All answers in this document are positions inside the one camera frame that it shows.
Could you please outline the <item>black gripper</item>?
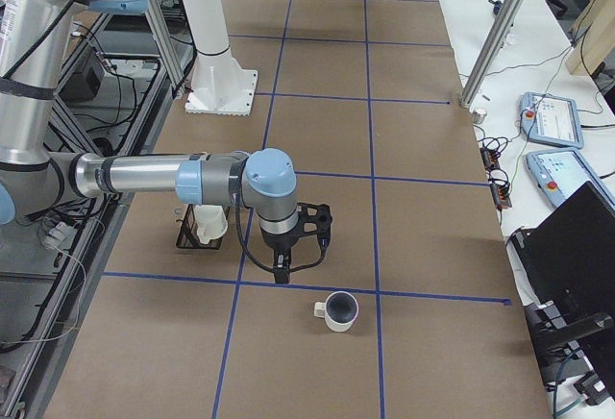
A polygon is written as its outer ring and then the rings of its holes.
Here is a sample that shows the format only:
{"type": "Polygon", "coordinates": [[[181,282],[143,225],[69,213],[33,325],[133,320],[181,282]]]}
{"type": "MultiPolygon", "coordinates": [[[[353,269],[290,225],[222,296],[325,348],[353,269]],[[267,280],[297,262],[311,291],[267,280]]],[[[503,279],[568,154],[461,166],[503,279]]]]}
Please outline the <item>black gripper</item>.
{"type": "Polygon", "coordinates": [[[274,248],[271,274],[277,284],[290,283],[292,253],[290,248],[274,248]]]}

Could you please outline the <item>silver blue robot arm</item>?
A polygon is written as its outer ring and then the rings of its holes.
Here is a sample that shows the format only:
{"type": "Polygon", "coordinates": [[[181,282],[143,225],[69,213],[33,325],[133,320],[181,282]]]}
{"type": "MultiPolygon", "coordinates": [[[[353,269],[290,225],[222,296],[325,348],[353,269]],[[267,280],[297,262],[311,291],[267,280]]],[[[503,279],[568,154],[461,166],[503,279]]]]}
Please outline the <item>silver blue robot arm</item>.
{"type": "Polygon", "coordinates": [[[142,14],[150,0],[7,0],[1,21],[1,220],[106,193],[172,191],[190,205],[251,208],[287,283],[299,222],[296,176],[277,149],[253,154],[102,158],[61,154],[43,140],[73,17],[86,10],[142,14]]]}

